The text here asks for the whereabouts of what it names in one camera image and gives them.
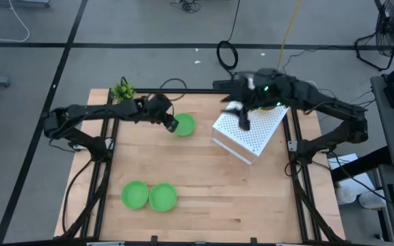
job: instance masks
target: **green plastic bowl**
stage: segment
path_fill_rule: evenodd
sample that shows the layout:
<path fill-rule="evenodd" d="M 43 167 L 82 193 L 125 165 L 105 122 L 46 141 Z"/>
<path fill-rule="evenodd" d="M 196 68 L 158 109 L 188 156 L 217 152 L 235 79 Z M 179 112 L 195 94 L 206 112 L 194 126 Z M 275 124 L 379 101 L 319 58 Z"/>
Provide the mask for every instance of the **green plastic bowl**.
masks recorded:
<path fill-rule="evenodd" d="M 122 203 L 131 209 L 141 208 L 148 199 L 148 186 L 142 181 L 132 181 L 121 193 Z"/>
<path fill-rule="evenodd" d="M 157 184 L 151 188 L 148 200 L 156 211 L 166 212 L 176 205 L 176 189 L 169 183 Z"/>
<path fill-rule="evenodd" d="M 196 122 L 194 117 L 188 113 L 180 113 L 175 116 L 176 120 L 179 121 L 179 125 L 177 126 L 174 133 L 178 136 L 188 136 L 194 131 L 196 127 Z"/>

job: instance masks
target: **black fan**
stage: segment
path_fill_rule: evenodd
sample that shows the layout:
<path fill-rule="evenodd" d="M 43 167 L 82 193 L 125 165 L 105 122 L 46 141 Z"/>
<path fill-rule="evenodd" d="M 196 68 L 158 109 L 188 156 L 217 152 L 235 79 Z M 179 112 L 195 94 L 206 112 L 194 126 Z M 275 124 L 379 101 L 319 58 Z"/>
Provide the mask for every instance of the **black fan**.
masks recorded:
<path fill-rule="evenodd" d="M 380 13 L 376 22 L 375 33 L 357 39 L 355 41 L 355 50 L 357 58 L 369 64 L 370 66 L 377 68 L 379 71 L 383 71 L 390 68 L 391 62 L 393 61 L 394 57 L 394 0 L 387 0 L 378 10 L 380 11 Z M 358 43 L 361 40 L 366 39 L 370 41 L 370 39 L 372 39 L 374 36 L 376 36 L 376 48 L 378 52 L 381 55 L 390 57 L 389 64 L 386 68 L 380 68 L 360 56 L 360 47 Z"/>

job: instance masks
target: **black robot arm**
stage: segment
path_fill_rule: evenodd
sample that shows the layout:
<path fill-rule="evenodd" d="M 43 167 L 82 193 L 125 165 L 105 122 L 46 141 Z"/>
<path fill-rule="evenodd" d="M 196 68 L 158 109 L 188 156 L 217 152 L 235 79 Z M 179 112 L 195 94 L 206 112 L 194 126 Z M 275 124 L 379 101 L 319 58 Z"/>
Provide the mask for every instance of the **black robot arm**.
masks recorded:
<path fill-rule="evenodd" d="M 322 94 L 312 83 L 300 81 L 274 69 L 261 69 L 253 73 L 251 79 L 253 89 L 250 89 L 248 78 L 244 77 L 242 85 L 222 100 L 238 101 L 243 105 L 241 109 L 224 112 L 237 115 L 239 126 L 245 131 L 250 130 L 247 112 L 278 105 L 301 109 L 305 113 L 316 110 L 343 120 L 336 129 L 317 139 L 289 143 L 290 151 L 302 164 L 312 163 L 315 153 L 320 150 L 333 150 L 337 144 L 343 142 L 358 144 L 367 140 L 367 121 L 364 114 L 366 110 L 362 107 Z"/>
<path fill-rule="evenodd" d="M 168 131 L 174 132 L 178 122 L 173 115 L 167 113 L 172 106 L 170 100 L 163 94 L 155 94 L 152 98 L 141 97 L 125 100 L 117 105 L 71 105 L 60 107 L 50 112 L 44 112 L 44 135 L 49 139 L 64 138 L 70 146 L 86 147 L 93 161 L 105 161 L 108 158 L 105 139 L 91 137 L 75 128 L 84 120 L 120 119 L 125 121 L 147 121 L 163 124 Z"/>

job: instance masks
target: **concrete floor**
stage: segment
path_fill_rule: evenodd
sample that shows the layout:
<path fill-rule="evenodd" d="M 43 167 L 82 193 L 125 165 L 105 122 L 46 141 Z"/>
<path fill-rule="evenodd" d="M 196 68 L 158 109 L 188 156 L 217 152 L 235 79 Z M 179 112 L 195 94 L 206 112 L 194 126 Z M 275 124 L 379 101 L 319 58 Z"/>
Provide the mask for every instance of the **concrete floor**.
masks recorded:
<path fill-rule="evenodd" d="M 236 0 L 201 1 L 202 9 L 195 14 L 186 14 L 169 2 L 89 0 L 75 42 L 216 44 L 228 38 Z M 28 42 L 66 42 L 80 3 L 52 0 L 49 9 L 17 8 L 31 32 Z M 231 42 L 280 44 L 295 5 L 296 0 L 242 1 Z M 287 43 L 352 45 L 374 31 L 377 15 L 373 0 L 304 1 Z M 22 39 L 24 35 L 11 11 L 0 7 L 0 37 Z M 238 51 L 237 70 L 275 67 L 278 62 L 277 49 Z M 286 50 L 285 61 L 300 51 Z M 60 48 L 0 48 L 0 76 L 12 81 L 11 87 L 0 87 L 0 221 L 62 52 Z M 376 51 L 363 55 L 379 64 L 387 62 Z M 358 61 L 354 51 L 331 50 L 295 57 L 287 72 L 334 91 L 341 100 L 368 91 L 369 78 L 380 74 Z M 139 88 L 158 87 L 172 77 L 183 79 L 190 88 L 211 88 L 213 80 L 228 78 L 215 49 L 71 49 L 53 107 L 84 104 L 90 89 L 111 87 L 123 75 Z M 369 94 L 353 103 L 372 98 Z M 369 141 L 357 146 L 342 144 L 338 154 L 362 156 L 386 144 L 375 104 L 369 106 L 367 119 Z M 337 120 L 326 118 L 320 126 L 326 133 L 337 124 Z M 48 147 L 41 137 L 5 242 L 53 236 L 72 158 L 72 154 Z M 375 211 L 353 205 L 342 206 L 341 214 L 348 239 L 383 245 L 373 238 L 374 233 L 380 233 Z"/>

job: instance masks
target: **white perforated box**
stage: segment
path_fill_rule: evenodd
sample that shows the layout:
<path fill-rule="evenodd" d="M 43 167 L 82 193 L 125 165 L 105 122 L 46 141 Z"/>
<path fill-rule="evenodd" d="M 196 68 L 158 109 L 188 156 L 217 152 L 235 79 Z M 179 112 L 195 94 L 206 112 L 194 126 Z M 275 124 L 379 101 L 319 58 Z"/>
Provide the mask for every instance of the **white perforated box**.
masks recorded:
<path fill-rule="evenodd" d="M 226 109 L 232 108 L 241 109 L 242 104 L 231 102 Z M 279 106 L 249 112 L 250 131 L 240 129 L 237 116 L 222 113 L 212 126 L 212 140 L 250 165 L 261 155 L 287 111 L 285 106 Z"/>

